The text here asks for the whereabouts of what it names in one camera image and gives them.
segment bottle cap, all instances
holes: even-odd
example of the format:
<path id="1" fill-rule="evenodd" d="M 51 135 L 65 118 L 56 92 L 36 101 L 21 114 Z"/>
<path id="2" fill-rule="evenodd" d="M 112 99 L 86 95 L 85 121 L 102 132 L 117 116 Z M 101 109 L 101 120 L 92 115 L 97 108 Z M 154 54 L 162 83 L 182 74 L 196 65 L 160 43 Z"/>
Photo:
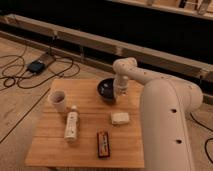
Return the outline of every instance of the bottle cap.
<path id="1" fill-rule="evenodd" d="M 71 110 L 77 110 L 77 106 L 76 105 L 72 105 L 71 106 Z"/>

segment black wall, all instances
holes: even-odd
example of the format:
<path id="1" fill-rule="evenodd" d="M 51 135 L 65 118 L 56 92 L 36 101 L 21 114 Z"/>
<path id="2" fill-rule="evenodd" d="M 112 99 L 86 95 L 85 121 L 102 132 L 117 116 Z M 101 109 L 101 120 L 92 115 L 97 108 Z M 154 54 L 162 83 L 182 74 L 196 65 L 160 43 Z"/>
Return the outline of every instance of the black wall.
<path id="1" fill-rule="evenodd" d="M 104 0 L 1 0 L 0 10 L 213 64 L 213 21 Z"/>

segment soap bar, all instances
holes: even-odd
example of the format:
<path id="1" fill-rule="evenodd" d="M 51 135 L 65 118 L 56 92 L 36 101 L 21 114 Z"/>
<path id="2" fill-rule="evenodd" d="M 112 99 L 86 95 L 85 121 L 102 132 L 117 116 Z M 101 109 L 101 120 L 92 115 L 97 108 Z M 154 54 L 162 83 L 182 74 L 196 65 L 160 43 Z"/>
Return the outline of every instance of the soap bar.
<path id="1" fill-rule="evenodd" d="M 113 125 L 121 125 L 129 123 L 129 113 L 122 112 L 122 113 L 112 113 L 111 114 L 111 121 Z"/>

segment wooden table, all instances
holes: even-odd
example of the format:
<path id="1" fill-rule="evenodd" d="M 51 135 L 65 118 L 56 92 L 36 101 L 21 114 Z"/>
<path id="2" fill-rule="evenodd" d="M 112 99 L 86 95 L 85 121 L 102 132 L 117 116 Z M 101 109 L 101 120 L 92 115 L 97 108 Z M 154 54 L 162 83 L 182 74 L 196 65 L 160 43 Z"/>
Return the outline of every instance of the wooden table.
<path id="1" fill-rule="evenodd" d="M 46 102 L 32 145 L 27 166 L 82 168 L 144 168 L 139 98 L 142 86 L 130 81 L 125 96 L 116 104 L 105 103 L 97 93 L 100 80 L 56 79 L 51 91 L 65 91 L 67 105 L 77 105 L 80 115 L 78 140 L 68 143 L 64 137 L 66 116 Z M 130 124 L 113 126 L 110 113 L 129 112 Z M 97 132 L 108 131 L 111 156 L 98 158 Z"/>

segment table leg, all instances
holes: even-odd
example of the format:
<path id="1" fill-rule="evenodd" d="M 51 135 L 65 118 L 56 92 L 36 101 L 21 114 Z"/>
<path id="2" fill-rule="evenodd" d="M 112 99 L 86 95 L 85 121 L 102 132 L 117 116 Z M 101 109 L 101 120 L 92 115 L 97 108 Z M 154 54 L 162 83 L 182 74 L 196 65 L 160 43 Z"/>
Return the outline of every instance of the table leg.
<path id="1" fill-rule="evenodd" d="M 50 171 L 58 171 L 56 167 L 47 167 Z"/>

